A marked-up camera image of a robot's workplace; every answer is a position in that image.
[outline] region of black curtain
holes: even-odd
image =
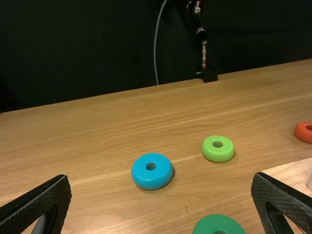
[[[187,1],[159,28],[161,84],[195,78],[201,57]],[[208,61],[219,73],[312,58],[312,3],[204,0]],[[157,0],[3,0],[0,96],[6,110],[155,85]]]

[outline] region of wood grain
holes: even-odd
[[[72,202],[63,234],[190,234],[209,214],[264,233],[251,197],[255,173],[311,157],[293,136],[312,116],[312,60],[64,102],[0,115],[0,205],[57,174]],[[235,145],[217,164],[200,152],[210,135]],[[130,171],[159,152],[175,168],[157,191]]]

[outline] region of red ring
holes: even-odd
[[[294,128],[294,135],[301,141],[312,144],[312,122],[302,122]]]

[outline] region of cable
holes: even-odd
[[[156,29],[155,29],[155,34],[154,34],[154,70],[155,70],[155,77],[156,77],[156,84],[159,85],[159,82],[158,82],[158,75],[157,75],[157,67],[156,67],[156,43],[157,43],[157,34],[158,34],[158,28],[159,28],[159,22],[160,22],[160,18],[161,18],[161,14],[162,14],[162,11],[164,10],[164,7],[166,5],[168,0],[165,0],[161,6],[161,9],[159,11],[159,15],[158,15],[158,18],[157,18],[157,23],[156,23]]]

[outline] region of plastic ring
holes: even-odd
[[[230,160],[235,148],[232,141],[224,136],[210,136],[201,146],[204,157],[212,162],[226,162]]]
[[[150,153],[138,158],[131,170],[134,183],[146,190],[165,186],[172,177],[173,167],[164,155]]]
[[[312,122],[302,122],[294,128],[294,135],[301,141],[312,144]]]
[[[246,234],[246,232],[234,219],[221,214],[212,214],[196,224],[193,234]]]

